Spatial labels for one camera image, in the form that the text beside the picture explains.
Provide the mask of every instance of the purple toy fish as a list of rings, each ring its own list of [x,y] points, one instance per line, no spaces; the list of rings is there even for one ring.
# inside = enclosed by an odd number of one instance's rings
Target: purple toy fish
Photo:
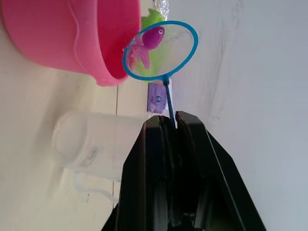
[[[144,68],[150,68],[150,56],[149,51],[157,48],[162,42],[165,34],[165,29],[162,26],[154,27],[147,30],[142,35],[142,39],[135,36],[135,44],[131,45],[134,48],[132,58],[141,60]]]

